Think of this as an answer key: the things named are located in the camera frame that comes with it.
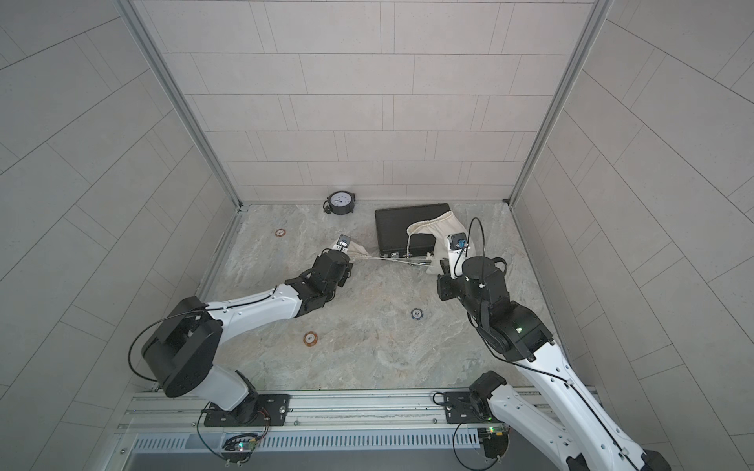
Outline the cream cloth soil bag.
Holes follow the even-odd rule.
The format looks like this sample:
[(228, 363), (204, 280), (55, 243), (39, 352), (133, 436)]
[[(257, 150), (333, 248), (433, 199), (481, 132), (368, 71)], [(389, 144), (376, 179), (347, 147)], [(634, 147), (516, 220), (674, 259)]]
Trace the cream cloth soil bag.
[(354, 241), (348, 248), (348, 255), (351, 259), (359, 260), (376, 260), (383, 262), (393, 262), (404, 265), (412, 265), (419, 267), (429, 268), (434, 265), (438, 265), (439, 262), (432, 254), (425, 255), (424, 257), (384, 257), (379, 255), (373, 255), (369, 253), (362, 245), (355, 243)]

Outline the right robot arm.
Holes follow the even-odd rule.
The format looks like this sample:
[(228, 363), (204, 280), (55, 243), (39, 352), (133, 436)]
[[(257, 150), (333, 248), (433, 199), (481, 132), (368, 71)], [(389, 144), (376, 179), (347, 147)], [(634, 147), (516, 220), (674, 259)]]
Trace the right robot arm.
[(504, 259), (456, 250), (440, 266), (441, 300), (459, 300), (493, 356), (520, 369), (556, 415), (526, 402), (491, 371), (470, 388), (482, 417), (513, 427), (561, 470), (670, 469), (661, 453), (636, 443), (604, 410), (540, 318), (511, 300)]

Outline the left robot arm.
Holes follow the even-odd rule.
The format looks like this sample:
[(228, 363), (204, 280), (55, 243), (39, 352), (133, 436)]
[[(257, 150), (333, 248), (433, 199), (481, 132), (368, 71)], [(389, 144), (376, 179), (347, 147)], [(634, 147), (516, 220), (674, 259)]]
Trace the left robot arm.
[(226, 341), (278, 321), (302, 317), (335, 298), (351, 275), (347, 249), (326, 248), (311, 268), (259, 294), (229, 301), (183, 299), (141, 348), (141, 357), (168, 398), (197, 396), (241, 423), (259, 410), (251, 381), (215, 363)]

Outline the black round gauge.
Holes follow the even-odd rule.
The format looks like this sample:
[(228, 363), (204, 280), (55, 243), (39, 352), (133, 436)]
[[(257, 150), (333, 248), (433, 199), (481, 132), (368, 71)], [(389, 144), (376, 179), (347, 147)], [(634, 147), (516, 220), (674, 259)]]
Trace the black round gauge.
[(323, 202), (323, 212), (338, 216), (348, 215), (355, 211), (355, 194), (346, 190), (339, 190), (330, 194)]

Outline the black hard case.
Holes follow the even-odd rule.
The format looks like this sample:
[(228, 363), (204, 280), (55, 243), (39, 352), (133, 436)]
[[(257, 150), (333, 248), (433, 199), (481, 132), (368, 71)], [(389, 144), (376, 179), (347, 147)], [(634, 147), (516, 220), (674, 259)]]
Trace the black hard case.
[(436, 237), (431, 234), (408, 236), (414, 223), (433, 220), (450, 211), (447, 203), (385, 208), (374, 211), (381, 258), (424, 257), (434, 252)]

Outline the white vent grille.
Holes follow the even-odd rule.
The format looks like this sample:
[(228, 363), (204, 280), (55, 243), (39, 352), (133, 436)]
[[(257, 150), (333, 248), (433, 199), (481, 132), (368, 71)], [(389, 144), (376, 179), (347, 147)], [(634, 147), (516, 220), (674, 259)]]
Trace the white vent grille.
[[(201, 453), (220, 451), (228, 434), (145, 434), (135, 439), (134, 453)], [(364, 430), (272, 432), (257, 447), (263, 453), (282, 451), (378, 451), (379, 449), (480, 449), (475, 430)]]

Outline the right circuit board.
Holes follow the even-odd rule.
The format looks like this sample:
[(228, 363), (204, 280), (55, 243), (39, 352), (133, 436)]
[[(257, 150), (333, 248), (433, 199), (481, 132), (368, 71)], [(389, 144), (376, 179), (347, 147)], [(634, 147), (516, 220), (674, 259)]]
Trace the right circuit board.
[(486, 459), (499, 460), (507, 453), (510, 445), (507, 427), (479, 428), (477, 436)]

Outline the circuit board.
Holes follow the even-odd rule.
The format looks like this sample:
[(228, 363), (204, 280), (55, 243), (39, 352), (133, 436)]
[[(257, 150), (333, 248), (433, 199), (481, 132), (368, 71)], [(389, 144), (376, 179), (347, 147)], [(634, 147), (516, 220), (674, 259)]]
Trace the circuit board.
[(479, 428), (477, 436), (486, 459), (499, 460), (507, 453), (510, 445), (507, 427)]
[(257, 433), (229, 437), (222, 445), (221, 456), (225, 461), (241, 466), (249, 461), (259, 444), (259, 439), (260, 435)]

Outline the left circuit board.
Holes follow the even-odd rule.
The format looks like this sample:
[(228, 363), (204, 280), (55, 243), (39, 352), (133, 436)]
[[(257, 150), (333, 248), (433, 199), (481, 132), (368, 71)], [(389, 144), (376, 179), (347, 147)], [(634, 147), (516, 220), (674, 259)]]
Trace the left circuit board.
[(259, 439), (260, 435), (257, 433), (229, 437), (222, 445), (221, 456), (225, 461), (241, 466), (249, 461), (259, 444)]

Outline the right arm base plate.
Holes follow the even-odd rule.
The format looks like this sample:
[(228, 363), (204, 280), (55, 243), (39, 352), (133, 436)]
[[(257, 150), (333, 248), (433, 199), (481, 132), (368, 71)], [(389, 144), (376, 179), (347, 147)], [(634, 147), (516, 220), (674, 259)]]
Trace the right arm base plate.
[(440, 392), (437, 402), (449, 424), (487, 423), (492, 419), (486, 400), (477, 392)]

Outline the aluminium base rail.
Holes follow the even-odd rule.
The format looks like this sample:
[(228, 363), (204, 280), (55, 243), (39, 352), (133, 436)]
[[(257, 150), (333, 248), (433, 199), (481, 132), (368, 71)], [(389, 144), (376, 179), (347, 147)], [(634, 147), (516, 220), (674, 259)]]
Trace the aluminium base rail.
[[(469, 392), (451, 389), (445, 392)], [(186, 396), (171, 400), (163, 394), (135, 394), (115, 430), (137, 433), (235, 433), (294, 432), (324, 430), (441, 429), (459, 424), (446, 421), (436, 390), (355, 390), (265, 392), (292, 396), (282, 427), (210, 428), (203, 425), (210, 406), (201, 398)], [(573, 437), (594, 431), (604, 434), (609, 425), (594, 391), (568, 388), (556, 407), (543, 392), (532, 387), (502, 387), (486, 400), (492, 419), (487, 423), (462, 423), (469, 427), (510, 425), (524, 431)]]

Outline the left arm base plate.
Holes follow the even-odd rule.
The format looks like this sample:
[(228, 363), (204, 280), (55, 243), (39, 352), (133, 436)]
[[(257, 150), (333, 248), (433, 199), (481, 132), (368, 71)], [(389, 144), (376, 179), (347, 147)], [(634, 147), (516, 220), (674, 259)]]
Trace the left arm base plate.
[(226, 411), (217, 404), (205, 410), (203, 425), (210, 428), (282, 427), (292, 396), (290, 394), (250, 394), (236, 408)]

